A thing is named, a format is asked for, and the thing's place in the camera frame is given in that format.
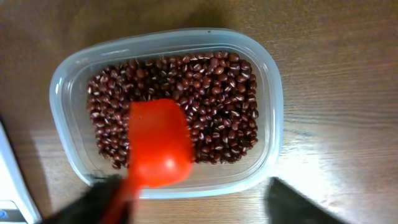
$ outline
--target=clear plastic container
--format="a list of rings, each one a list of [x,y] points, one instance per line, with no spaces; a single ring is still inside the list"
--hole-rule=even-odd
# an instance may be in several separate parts
[[[87,184],[110,174],[111,163],[98,155],[94,127],[86,111],[89,77],[107,65],[130,58],[227,50],[252,64],[257,76],[258,143],[235,164],[195,164],[190,178],[162,189],[145,189],[142,198],[182,198],[246,190],[267,177],[282,146],[283,95],[278,68],[255,40],[227,29],[182,29],[112,40],[65,59],[50,85],[50,105],[60,139],[73,170]]]

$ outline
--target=blue logo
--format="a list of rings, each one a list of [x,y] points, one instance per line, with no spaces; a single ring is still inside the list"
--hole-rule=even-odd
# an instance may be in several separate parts
[[[0,219],[7,219],[8,215],[7,212],[0,209]]]

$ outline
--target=red plastic utensil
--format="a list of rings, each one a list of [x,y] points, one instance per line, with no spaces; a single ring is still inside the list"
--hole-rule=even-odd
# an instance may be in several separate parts
[[[144,187],[157,188],[185,180],[192,170],[193,149],[184,113],[172,100],[131,103],[130,167],[105,216],[117,223],[126,198],[139,198]]]

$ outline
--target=wooden surface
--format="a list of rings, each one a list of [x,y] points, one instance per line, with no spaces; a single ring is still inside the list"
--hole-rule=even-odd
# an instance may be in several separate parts
[[[54,70],[90,45],[183,27],[236,29],[275,59],[284,146],[274,174],[351,223],[398,220],[397,1],[0,1],[0,112],[43,216],[86,185],[49,106]],[[264,223],[266,183],[145,200],[137,223]]]

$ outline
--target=brown tabletop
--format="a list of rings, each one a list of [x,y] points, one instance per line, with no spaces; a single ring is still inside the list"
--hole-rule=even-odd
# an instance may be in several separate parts
[[[43,216],[86,185],[49,106],[56,67],[105,40],[184,27],[243,32],[284,89],[275,175],[351,223],[398,220],[397,1],[0,1],[0,112]],[[238,194],[144,200],[138,223],[264,223],[267,183]]]

